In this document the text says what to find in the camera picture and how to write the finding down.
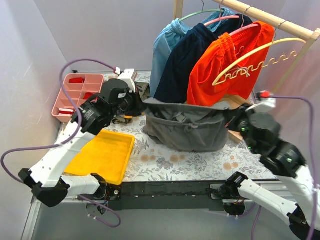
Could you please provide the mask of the cream yellow hanger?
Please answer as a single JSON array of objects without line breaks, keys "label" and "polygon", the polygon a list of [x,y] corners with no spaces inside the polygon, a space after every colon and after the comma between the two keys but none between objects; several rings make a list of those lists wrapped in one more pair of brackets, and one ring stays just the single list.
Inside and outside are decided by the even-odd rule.
[{"label": "cream yellow hanger", "polygon": [[300,42],[305,44],[306,41],[300,38],[283,38],[279,40],[273,40],[270,43],[262,45],[244,56],[240,57],[238,60],[233,62],[230,66],[224,69],[213,81],[212,86],[217,86],[223,84],[227,80],[233,80],[238,76],[249,76],[250,73],[253,73],[257,70],[261,70],[264,67],[267,67],[269,63],[276,64],[279,61],[282,61],[286,55],[282,55],[278,61],[272,58],[269,63],[265,63],[267,57],[267,51],[273,45],[278,45],[286,42]]}]

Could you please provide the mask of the grey shorts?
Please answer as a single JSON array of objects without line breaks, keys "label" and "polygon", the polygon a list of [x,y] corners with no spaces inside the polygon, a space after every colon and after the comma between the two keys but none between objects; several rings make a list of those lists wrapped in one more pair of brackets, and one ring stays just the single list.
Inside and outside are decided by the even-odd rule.
[{"label": "grey shorts", "polygon": [[144,132],[154,141],[182,152],[216,152],[228,140],[224,114],[234,108],[227,102],[211,107],[164,103],[152,97],[146,106]]}]

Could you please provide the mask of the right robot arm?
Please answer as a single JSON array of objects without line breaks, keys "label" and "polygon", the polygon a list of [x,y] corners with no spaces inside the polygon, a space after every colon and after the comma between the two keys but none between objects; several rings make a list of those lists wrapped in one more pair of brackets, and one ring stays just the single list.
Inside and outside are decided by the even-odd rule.
[{"label": "right robot arm", "polygon": [[219,188],[221,197],[251,200],[285,222],[300,240],[320,238],[320,201],[307,162],[299,149],[280,139],[281,125],[266,112],[248,104],[225,114],[228,129],[239,131],[252,154],[270,170],[293,196],[286,200],[259,186],[241,172],[234,173]]}]

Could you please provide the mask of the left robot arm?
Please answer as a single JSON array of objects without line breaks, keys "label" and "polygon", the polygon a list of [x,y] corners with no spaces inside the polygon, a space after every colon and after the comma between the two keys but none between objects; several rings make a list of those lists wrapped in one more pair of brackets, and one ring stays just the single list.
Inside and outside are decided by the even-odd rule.
[{"label": "left robot arm", "polygon": [[102,176],[97,173],[63,176],[63,172],[82,148],[112,121],[124,115],[136,117],[144,110],[132,79],[109,79],[99,93],[90,96],[73,114],[61,142],[33,167],[23,168],[19,178],[31,188],[35,198],[49,208],[69,196],[91,195],[95,200],[103,199],[107,182]]}]

